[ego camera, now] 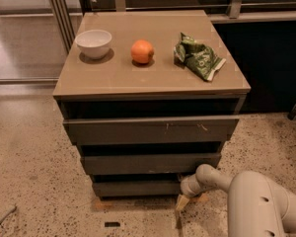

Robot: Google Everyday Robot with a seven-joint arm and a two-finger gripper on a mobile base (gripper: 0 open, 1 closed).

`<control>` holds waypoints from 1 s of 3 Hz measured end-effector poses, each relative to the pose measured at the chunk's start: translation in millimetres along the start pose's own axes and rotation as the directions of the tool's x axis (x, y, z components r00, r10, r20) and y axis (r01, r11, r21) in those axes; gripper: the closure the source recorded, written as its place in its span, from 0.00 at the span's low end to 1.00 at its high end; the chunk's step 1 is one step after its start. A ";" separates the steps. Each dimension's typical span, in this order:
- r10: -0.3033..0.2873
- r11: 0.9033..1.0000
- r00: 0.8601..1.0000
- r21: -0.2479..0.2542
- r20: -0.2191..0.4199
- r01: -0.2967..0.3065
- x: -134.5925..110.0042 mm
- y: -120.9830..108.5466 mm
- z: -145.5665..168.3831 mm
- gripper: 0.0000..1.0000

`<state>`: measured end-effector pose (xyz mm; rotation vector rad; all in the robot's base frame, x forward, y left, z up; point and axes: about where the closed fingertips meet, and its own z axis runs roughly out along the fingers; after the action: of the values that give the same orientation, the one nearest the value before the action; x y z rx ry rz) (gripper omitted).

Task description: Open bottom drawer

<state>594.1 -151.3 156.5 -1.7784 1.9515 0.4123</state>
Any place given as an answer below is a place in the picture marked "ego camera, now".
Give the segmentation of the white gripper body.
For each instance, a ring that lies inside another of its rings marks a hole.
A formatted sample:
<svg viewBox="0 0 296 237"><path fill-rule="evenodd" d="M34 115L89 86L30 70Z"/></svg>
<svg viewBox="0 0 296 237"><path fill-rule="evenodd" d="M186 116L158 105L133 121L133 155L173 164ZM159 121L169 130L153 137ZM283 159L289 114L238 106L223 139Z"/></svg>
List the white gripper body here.
<svg viewBox="0 0 296 237"><path fill-rule="evenodd" d="M181 191L185 196L193 198L200 195L203 192L203 188L198 182L196 175L191 175L182 179Z"/></svg>

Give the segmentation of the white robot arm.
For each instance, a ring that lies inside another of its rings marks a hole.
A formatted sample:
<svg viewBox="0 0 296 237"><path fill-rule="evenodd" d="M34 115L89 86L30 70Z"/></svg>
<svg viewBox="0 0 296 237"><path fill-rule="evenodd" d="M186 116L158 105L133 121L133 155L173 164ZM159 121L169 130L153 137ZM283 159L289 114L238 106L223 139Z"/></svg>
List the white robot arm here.
<svg viewBox="0 0 296 237"><path fill-rule="evenodd" d="M254 171L231 178L210 165L198 166L182 179L175 211L210 190L227 194L228 237L296 237L296 195Z"/></svg>

